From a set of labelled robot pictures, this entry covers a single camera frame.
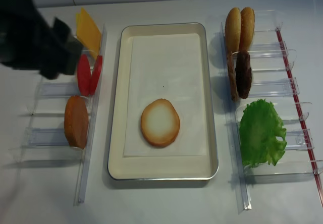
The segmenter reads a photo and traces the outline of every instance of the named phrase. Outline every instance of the metal tray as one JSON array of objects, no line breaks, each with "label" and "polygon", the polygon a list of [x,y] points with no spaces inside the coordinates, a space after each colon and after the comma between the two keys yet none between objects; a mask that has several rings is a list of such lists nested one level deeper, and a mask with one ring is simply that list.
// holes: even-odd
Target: metal tray
[{"label": "metal tray", "polygon": [[[169,100],[181,129],[162,149],[147,144],[140,117]],[[219,167],[205,28],[129,26],[121,35],[108,172],[116,180],[209,180]]]}]

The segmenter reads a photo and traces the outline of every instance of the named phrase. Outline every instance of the lettuce leaf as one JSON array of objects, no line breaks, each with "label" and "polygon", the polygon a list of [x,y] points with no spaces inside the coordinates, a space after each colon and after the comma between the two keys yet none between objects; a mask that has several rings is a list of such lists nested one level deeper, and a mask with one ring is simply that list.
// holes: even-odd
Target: lettuce leaf
[{"label": "lettuce leaf", "polygon": [[240,122],[240,149],[244,166],[268,162],[276,165],[287,142],[283,121],[271,102],[263,99],[247,105]]}]

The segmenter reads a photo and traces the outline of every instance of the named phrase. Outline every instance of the table surface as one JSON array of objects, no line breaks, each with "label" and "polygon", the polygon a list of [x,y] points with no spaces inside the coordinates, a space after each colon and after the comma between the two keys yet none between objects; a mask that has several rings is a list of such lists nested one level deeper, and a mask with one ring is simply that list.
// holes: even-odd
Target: table surface
[{"label": "table surface", "polygon": [[[216,94],[224,82],[216,80],[215,67],[222,64],[217,34],[232,7],[277,10],[282,18],[282,35],[288,48],[297,50],[293,75],[300,89],[300,101],[312,102],[307,126],[315,143],[316,159],[323,159],[320,143],[323,110],[320,92],[323,48],[323,0],[186,0],[153,3],[83,6],[99,28],[107,29],[98,114],[93,139],[85,203],[73,206],[78,165],[20,168],[8,154],[18,147],[29,122],[26,99],[40,76],[35,72],[12,71],[1,67],[0,91],[0,223],[322,223],[320,204],[313,178],[292,183],[251,186],[252,210],[240,211],[234,184],[225,126],[224,102]],[[75,14],[80,7],[41,9],[49,23],[58,17],[75,32]],[[220,168],[205,187],[116,184],[106,170],[111,127],[111,94],[115,88],[119,41],[129,25],[199,22],[206,28],[214,83],[214,119]]]}]

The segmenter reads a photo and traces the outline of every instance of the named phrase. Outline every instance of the cheese slice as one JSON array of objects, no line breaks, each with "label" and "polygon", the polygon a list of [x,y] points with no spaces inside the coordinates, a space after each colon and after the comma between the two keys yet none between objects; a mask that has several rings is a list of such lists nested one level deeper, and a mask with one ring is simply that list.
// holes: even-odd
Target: cheese slice
[{"label": "cheese slice", "polygon": [[76,22],[77,39],[90,50],[91,56],[95,59],[99,55],[101,44],[101,33],[99,29],[83,8],[81,8],[80,14],[76,16]]}]

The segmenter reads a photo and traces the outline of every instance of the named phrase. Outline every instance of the red tomato slice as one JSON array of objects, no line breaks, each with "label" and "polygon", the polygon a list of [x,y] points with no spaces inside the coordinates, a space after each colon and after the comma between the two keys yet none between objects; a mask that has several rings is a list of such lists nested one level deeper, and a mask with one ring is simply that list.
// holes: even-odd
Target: red tomato slice
[{"label": "red tomato slice", "polygon": [[103,64],[103,58],[102,56],[97,56],[94,68],[92,71],[91,81],[90,81],[90,95],[93,95],[95,93],[97,84],[99,82],[100,74],[102,71],[102,64]]},{"label": "red tomato slice", "polygon": [[77,65],[77,85],[82,95],[88,96],[90,90],[91,69],[87,56],[82,54]]}]

